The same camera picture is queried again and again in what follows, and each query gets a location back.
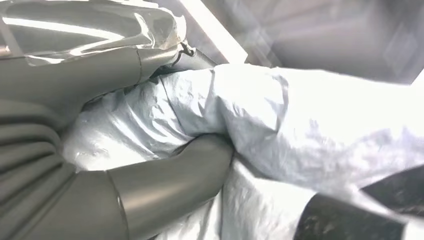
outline wrinkled fabric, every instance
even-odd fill
[[[291,240],[316,192],[398,217],[361,188],[424,164],[421,99],[407,86],[321,70],[220,65],[89,104],[64,135],[63,155],[104,170],[226,134],[238,155],[222,197],[157,239]]]

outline protective plastic cover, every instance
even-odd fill
[[[84,170],[111,169],[228,135],[239,154],[222,193],[158,240],[315,239],[308,229],[342,236],[320,239],[411,239],[422,232],[422,100],[412,87],[321,70],[220,65],[91,103],[64,134],[63,154]],[[325,203],[344,219],[308,217]],[[384,224],[368,227],[372,214]],[[367,237],[337,235],[347,225]]]
[[[0,1],[3,58],[58,64],[118,48],[167,50],[186,38],[186,21],[142,0]]]

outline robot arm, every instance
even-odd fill
[[[121,9],[116,4],[94,6]],[[3,23],[7,21],[16,23],[3,17]],[[10,40],[5,29],[3,38]],[[0,58],[0,240],[148,239],[222,187],[233,148],[214,135],[195,139],[170,159],[108,171],[76,173],[58,154],[57,132],[87,101],[145,81],[161,66],[196,69],[213,64],[200,52],[201,58],[182,61],[187,56],[181,57],[178,45],[116,46],[54,64],[31,65],[27,54]]]

